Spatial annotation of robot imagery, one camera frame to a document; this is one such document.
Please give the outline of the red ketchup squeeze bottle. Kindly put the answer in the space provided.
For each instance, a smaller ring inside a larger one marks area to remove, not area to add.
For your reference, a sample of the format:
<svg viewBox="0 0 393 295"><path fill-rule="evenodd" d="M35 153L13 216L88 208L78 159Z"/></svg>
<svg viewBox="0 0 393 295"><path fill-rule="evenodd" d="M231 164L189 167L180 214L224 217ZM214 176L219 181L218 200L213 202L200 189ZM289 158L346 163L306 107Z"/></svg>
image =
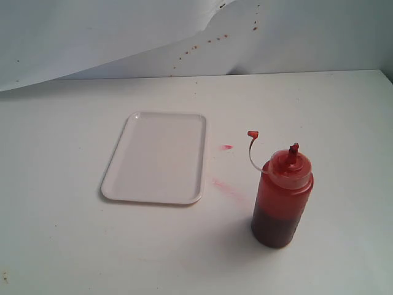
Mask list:
<svg viewBox="0 0 393 295"><path fill-rule="evenodd" d="M254 237L269 248L280 249L293 239L314 186L312 164L299 144L275 152L262 166L251 221Z"/></svg>

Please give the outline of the white rectangular plastic tray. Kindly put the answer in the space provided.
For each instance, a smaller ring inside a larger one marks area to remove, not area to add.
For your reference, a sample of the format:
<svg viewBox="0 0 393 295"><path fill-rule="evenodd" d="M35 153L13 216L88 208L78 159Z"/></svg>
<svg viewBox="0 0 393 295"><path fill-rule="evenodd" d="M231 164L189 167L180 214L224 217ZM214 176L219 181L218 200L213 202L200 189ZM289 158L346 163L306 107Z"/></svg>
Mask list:
<svg viewBox="0 0 393 295"><path fill-rule="evenodd" d="M201 114L136 112L101 185L111 201L189 206L203 193L207 121Z"/></svg>

